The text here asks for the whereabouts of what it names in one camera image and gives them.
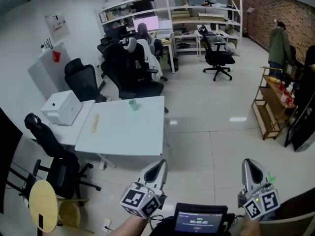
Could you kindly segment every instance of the tiled floor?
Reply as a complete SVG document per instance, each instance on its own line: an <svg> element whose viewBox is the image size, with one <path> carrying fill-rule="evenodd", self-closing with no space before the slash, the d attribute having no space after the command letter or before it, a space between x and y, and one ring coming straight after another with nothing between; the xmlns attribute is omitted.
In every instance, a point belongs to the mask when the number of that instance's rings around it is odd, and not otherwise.
<svg viewBox="0 0 315 236"><path fill-rule="evenodd" d="M281 201L314 187L315 146L303 153L284 148L283 135L277 140L263 141L251 103L260 82L261 65L267 65L268 54L259 46L243 39L242 53L231 65L233 80L222 74L213 82L214 74L205 74L206 62L196 55L181 56L179 71L166 72L163 95L169 109L166 115L171 143L171 171L163 210L156 214L173 215L176 203L227 205L230 212L242 214L237 208L237 193L242 189L241 163L252 158L263 164L276 177L275 185ZM108 82L103 93L117 99L117 88ZM95 235L102 236L105 218L118 227L128 214L120 207L120 197L136 179L141 168L159 158L111 157L117 168L98 169L94 163L91 182L101 192L84 188L91 200L85 206L84 222ZM147 227L143 235L149 235Z"/></svg>

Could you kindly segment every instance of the white jacket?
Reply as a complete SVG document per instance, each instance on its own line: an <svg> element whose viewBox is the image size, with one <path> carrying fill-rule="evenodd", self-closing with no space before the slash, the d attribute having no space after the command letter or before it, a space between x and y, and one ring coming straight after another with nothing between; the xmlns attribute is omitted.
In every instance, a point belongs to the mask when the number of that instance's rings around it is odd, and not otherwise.
<svg viewBox="0 0 315 236"><path fill-rule="evenodd" d="M148 42L145 39L138 39L137 42L143 46L145 62L149 63L149 68L158 70L158 73L152 74L152 79L159 81L163 76L162 69L157 58L151 53Z"/></svg>

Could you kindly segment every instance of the white metal shelving unit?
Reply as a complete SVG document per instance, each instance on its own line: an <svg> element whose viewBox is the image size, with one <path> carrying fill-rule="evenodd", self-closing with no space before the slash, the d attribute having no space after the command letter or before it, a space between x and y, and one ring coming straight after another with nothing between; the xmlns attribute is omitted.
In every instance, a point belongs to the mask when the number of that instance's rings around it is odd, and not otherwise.
<svg viewBox="0 0 315 236"><path fill-rule="evenodd" d="M101 10L98 11L98 14L99 15L104 14L104 17L106 18L106 16L105 16L106 12L113 11L115 8L118 9L119 6L121 6L121 5L128 4L128 3L131 3L131 2L138 2L138 1L142 1L142 0L127 0L127 1L115 4L113 6L110 6L110 7L102 8ZM110 24L110 23L113 23L113 22L116 22L116 21L120 21L120 20L123 20L125 18L129 18L129 17L133 18L134 16L142 15L142 14L149 13L149 12L167 11L169 19L172 20L172 24L173 25L178 25L178 24L234 25L234 26L239 26L240 30L242 31L242 28L243 28L243 5L242 5L242 0L240 0L240 8L238 8L236 6L234 0L231 0L231 1L232 1L232 6L234 6L235 9L234 8L226 8L226 7L199 6L199 5L196 5L196 6L193 6L193 5L170 6L170 0L165 0L166 7L164 7L164 8L154 8L154 9L150 9L150 10L146 10L146 11L135 12L135 13L132 13L132 14L128 14L128 15L124 15L124 16L120 16L120 17L114 18L114 19L106 21L106 22L102 22L101 16L99 16L99 21L100 21L101 27L103 28L103 26L106 25L106 24ZM190 17L189 19L183 19L183 18L172 19L172 10L175 10L175 9L209 9L209 10L232 11L232 19L233 20L228 20L228 21L225 21L225 22L221 22L221 21L211 21L211 20L199 20L198 17ZM240 16L240 22L239 23L234 21L235 20L235 13L238 13L238 15ZM196 43L198 42L197 41L197 34L190 34L190 35L183 35L183 36L173 36L172 40L175 42L178 39L187 39L187 38L193 38L193 39L195 39ZM237 39L238 40L238 47L242 44L242 35L241 34L239 36L236 35L236 34L230 35L229 39ZM198 48L198 43L197 43L196 47L197 48L176 49L174 51L175 51L175 54L176 54L176 52L197 52L197 53L200 53L200 51L203 51L203 49Z"/></svg>

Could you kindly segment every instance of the white box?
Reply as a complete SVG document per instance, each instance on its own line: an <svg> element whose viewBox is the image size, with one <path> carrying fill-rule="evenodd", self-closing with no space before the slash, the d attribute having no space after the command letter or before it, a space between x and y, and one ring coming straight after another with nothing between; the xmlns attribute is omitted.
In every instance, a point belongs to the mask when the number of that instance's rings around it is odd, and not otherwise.
<svg viewBox="0 0 315 236"><path fill-rule="evenodd" d="M53 124L71 126L82 104L72 90L53 93L40 110Z"/></svg>

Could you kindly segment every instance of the wooden stool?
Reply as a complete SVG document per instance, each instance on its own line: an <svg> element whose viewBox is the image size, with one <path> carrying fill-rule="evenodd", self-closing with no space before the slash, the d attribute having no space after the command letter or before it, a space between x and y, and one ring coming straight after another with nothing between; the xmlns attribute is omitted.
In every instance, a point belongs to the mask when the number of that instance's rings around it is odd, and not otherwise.
<svg viewBox="0 0 315 236"><path fill-rule="evenodd" d="M62 199L57 198L53 187L46 180L37 181L30 193L31 218L37 228L45 233L52 232L57 223L76 228L91 234L91 231L80 229L81 213L75 202L87 202L89 199ZM60 205L60 218L58 219L58 202Z"/></svg>

